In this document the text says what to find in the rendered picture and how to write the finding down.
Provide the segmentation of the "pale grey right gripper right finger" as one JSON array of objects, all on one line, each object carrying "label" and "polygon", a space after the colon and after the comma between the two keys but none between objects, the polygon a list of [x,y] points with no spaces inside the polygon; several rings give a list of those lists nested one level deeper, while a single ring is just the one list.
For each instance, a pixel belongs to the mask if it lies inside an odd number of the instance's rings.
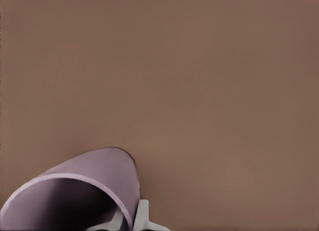
[{"label": "pale grey right gripper right finger", "polygon": [[150,203],[141,199],[138,204],[133,231],[171,231],[167,227],[152,223],[149,219]]}]

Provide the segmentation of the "purple cup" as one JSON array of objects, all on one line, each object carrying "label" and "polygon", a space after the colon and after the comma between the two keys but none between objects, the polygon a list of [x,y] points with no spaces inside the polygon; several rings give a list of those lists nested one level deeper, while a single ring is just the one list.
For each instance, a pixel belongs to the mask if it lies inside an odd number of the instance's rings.
[{"label": "purple cup", "polygon": [[0,210],[0,231],[131,230],[140,201],[132,156],[119,148],[89,151],[19,187]]}]

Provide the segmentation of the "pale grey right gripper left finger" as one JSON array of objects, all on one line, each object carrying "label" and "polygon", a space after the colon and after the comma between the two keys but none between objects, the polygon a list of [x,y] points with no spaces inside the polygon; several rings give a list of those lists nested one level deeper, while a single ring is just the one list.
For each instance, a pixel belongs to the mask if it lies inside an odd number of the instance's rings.
[{"label": "pale grey right gripper left finger", "polygon": [[130,229],[123,212],[117,208],[110,221],[89,227],[87,231],[130,231]]}]

